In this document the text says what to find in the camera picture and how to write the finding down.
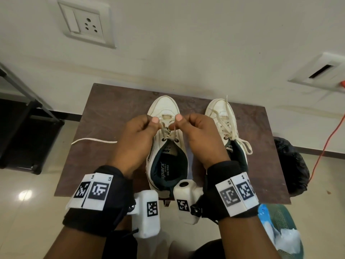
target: tiled floor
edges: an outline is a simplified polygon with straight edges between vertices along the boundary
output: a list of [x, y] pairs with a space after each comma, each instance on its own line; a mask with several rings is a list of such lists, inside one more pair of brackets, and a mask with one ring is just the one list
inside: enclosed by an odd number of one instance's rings
[[[77, 126], [72, 121], [63, 126], [42, 174], [0, 170], [0, 259], [43, 258], [58, 235], [69, 198], [53, 194]], [[312, 169], [316, 156], [303, 157]], [[301, 232], [305, 258], [345, 258], [344, 168], [345, 160], [322, 158], [308, 191], [288, 206]], [[161, 227], [158, 236], [140, 240], [138, 258], [167, 258], [173, 240], [195, 250], [219, 238], [217, 226], [208, 219], [194, 226], [180, 222], [175, 202], [168, 208], [161, 205]]]

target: fingernail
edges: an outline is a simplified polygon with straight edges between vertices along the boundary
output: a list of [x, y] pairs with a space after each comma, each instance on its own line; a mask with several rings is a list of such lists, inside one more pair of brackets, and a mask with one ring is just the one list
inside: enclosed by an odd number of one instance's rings
[[152, 122], [154, 122], [155, 124], [159, 123], [159, 118], [158, 117], [152, 117], [151, 119]]
[[183, 119], [183, 116], [181, 115], [181, 114], [177, 114], [176, 116], [175, 116], [175, 120], [176, 121], [181, 121]]

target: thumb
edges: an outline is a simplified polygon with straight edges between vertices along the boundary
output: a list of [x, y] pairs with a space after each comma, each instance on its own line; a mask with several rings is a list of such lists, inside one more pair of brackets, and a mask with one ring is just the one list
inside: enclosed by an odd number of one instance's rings
[[180, 129], [183, 133], [186, 133], [188, 136], [192, 134], [197, 128], [192, 126], [181, 114], [175, 116], [175, 128]]
[[154, 137], [157, 131], [162, 127], [159, 123], [158, 117], [152, 117], [151, 121], [147, 125], [146, 129], [142, 131], [142, 133], [148, 134], [151, 137]]

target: shoe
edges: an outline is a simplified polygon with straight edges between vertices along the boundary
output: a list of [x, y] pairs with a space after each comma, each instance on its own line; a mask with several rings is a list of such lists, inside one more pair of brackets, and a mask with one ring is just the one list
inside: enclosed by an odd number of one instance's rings
[[150, 154], [146, 159], [146, 174], [151, 190], [160, 198], [173, 197], [175, 185], [187, 179], [188, 158], [181, 130], [169, 130], [180, 110], [171, 97], [164, 95], [151, 105], [148, 115], [159, 118], [163, 128], [153, 137]]
[[253, 153], [248, 141], [239, 138], [234, 111], [228, 98], [214, 99], [207, 106], [205, 115], [211, 117], [218, 128], [231, 160], [238, 161], [243, 172], [248, 172], [247, 155]]

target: garbage bag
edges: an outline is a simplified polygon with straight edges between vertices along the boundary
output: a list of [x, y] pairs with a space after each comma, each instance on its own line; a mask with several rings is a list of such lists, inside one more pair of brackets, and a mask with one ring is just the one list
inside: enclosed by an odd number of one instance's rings
[[274, 137], [280, 165], [284, 174], [287, 190], [290, 196], [298, 196], [307, 190], [309, 182], [309, 170], [303, 157], [291, 145], [280, 137]]

